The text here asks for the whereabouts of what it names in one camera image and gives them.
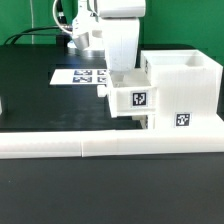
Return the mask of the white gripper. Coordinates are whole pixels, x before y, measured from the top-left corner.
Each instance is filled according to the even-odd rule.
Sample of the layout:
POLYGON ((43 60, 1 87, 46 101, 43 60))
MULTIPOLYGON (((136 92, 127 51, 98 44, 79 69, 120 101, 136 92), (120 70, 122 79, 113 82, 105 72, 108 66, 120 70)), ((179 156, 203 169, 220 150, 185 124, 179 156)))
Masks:
POLYGON ((128 74, 136 63, 140 22, 138 18, 100 20, 107 69, 111 74, 128 74))

